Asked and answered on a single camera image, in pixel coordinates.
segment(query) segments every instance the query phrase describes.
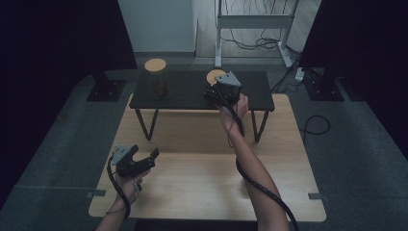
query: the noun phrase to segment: black curtain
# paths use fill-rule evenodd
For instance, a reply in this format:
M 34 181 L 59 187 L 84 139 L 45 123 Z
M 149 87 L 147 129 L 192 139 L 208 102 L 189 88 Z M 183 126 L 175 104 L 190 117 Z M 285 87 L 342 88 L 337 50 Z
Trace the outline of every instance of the black curtain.
M 402 0 L 322 0 L 299 66 L 339 66 L 408 159 L 407 11 Z
M 2 206 L 72 88 L 137 65 L 117 1 L 2 1 L 0 30 Z

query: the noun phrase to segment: black stand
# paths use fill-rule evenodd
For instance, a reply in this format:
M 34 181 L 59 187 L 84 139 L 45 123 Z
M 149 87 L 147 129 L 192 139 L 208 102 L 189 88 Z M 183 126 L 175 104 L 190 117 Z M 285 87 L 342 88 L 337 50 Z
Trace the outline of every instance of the black stand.
M 304 85 L 309 98 L 314 101 L 344 101 L 342 94 L 336 86 L 337 73 L 335 68 L 326 68 L 324 73 L 318 73 L 308 68 L 308 77 Z
M 90 92 L 88 102 L 117 102 L 126 81 L 109 80 L 104 70 L 93 71 L 91 74 L 95 85 Z

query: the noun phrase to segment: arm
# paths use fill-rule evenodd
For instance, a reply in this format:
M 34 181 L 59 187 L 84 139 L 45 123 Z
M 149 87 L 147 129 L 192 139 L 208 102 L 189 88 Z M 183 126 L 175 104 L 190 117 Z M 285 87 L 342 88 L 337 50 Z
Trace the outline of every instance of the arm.
M 238 116 L 243 118 L 248 111 L 248 98 L 241 94 L 238 105 L 233 108 L 236 108 Z M 238 125 L 234 122 L 231 116 L 225 113 L 222 109 L 220 109 L 220 111 L 221 123 L 225 132 L 229 136 L 229 140 L 234 147 L 237 160 L 243 171 L 256 182 L 280 197 L 273 179 L 269 175 L 265 166 L 246 143 L 246 140 L 240 133 Z M 281 207 L 263 192 L 249 184 L 246 180 L 245 185 L 255 211 L 255 216 L 258 220 L 258 230 L 289 230 L 286 214 Z
M 141 178 L 147 175 L 150 170 L 136 176 L 135 178 L 122 178 L 115 175 L 115 180 L 120 188 L 123 190 L 123 193 L 129 200 L 129 203 L 133 203 L 138 198 L 139 192 L 135 190 L 135 185 L 141 183 Z M 126 208 L 125 203 L 123 202 L 122 198 L 117 194 L 114 204 L 112 205 L 111 209 L 107 212 L 106 216 L 103 217 L 102 221 L 99 223 L 98 227 L 95 229 L 96 231 L 103 231 L 103 230 L 119 230 L 122 226 L 123 219 L 125 218 Z

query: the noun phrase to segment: wire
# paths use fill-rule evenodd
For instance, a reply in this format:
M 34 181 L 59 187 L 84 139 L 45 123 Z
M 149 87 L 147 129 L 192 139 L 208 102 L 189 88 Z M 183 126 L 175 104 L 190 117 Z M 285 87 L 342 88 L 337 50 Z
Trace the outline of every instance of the wire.
M 298 57 L 293 63 L 292 65 L 288 68 L 288 70 L 286 71 L 286 73 L 283 75 L 283 77 L 281 78 L 281 80 L 279 80 L 279 82 L 277 82 L 275 84 L 275 86 L 273 86 L 273 88 L 270 90 L 270 92 L 272 93 L 279 93 L 279 88 L 282 84 L 282 82 L 285 80 L 285 78 L 288 76 L 288 74 L 293 70 L 294 66 L 299 62 L 299 58 Z
M 232 5 L 231 5 L 231 13 L 232 13 L 232 7 L 234 7 L 234 4 L 237 2 L 237 0 L 235 0 Z
M 123 193 L 123 190 L 120 188 L 120 186 L 117 184 L 116 180 L 114 179 L 114 175 L 112 174 L 111 161 L 112 161 L 113 157 L 114 157 L 114 154 L 112 154 L 112 156 L 109 158 L 108 165 L 107 165 L 106 169 L 108 171 L 109 179 L 111 180 L 112 184 L 114 185 L 115 190 L 117 191 L 119 196 L 122 198 L 123 202 L 125 203 L 126 214 L 125 214 L 125 217 L 124 217 L 123 220 L 126 220 L 130 215 L 130 203 L 129 203 L 129 200 L 126 197 L 126 195 Z
M 293 58 L 297 58 L 300 56 L 301 52 L 295 51 L 294 49 L 292 49 L 290 46 L 286 46 L 286 48 L 289 50 L 289 52 L 291 53 Z
M 260 11 L 259 11 L 259 8 L 258 8 L 258 3 L 257 3 L 257 1 L 255 0 L 255 7 L 256 7 L 256 11 L 258 12 L 258 13 L 261 13 Z
M 237 114 L 238 114 L 238 103 L 237 103 L 237 105 L 236 105 L 236 110 L 235 110 L 236 112 L 237 112 Z M 231 137 L 231 129 L 232 129 L 232 126 L 234 125 L 234 123 L 235 123 L 235 119 L 233 118 L 233 120 L 232 120 L 232 122 L 231 122 L 231 126 L 230 126 L 230 128 L 228 129 L 228 145 L 230 146 L 230 147 L 232 147 L 232 148 L 234 148 L 233 147 L 233 145 L 231 144 L 231 140 L 230 140 L 230 137 Z
M 313 118 L 316 118 L 316 117 L 323 119 L 323 120 L 327 123 L 327 128 L 326 128 L 324 131 L 322 131 L 322 132 L 310 132 L 310 131 L 307 130 L 307 126 L 308 126 L 309 122 L 310 122 Z M 326 117 L 324 117 L 324 116 L 322 116 L 322 115 L 312 115 L 312 116 L 310 116 L 310 117 L 306 120 L 306 123 L 305 123 L 304 128 L 303 128 L 303 129 L 299 129 L 300 132 L 303 132 L 303 145 L 306 144 L 306 134 L 310 134 L 310 135 L 323 135 L 323 134 L 326 134 L 328 131 L 330 131 L 330 129 L 331 129 L 330 121 L 329 121 Z
M 299 91 L 299 86 L 303 84 L 303 81 L 301 81 L 298 84 L 286 84 L 285 88 L 283 90 L 278 91 L 278 93 L 284 93 L 287 91 L 290 92 L 298 92 Z
M 276 0 L 273 1 L 273 5 L 270 8 L 270 14 L 273 14 L 273 10 L 275 10 L 275 3 L 276 3 Z

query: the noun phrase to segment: power strip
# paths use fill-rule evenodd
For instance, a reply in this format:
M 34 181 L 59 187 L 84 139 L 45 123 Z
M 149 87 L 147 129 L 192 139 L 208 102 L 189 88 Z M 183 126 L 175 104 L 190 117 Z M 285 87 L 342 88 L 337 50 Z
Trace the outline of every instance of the power strip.
M 302 67 L 299 67 L 297 69 L 296 75 L 294 76 L 294 79 L 296 80 L 296 82 L 302 82 L 304 75 L 305 75 L 305 72 L 302 70 Z

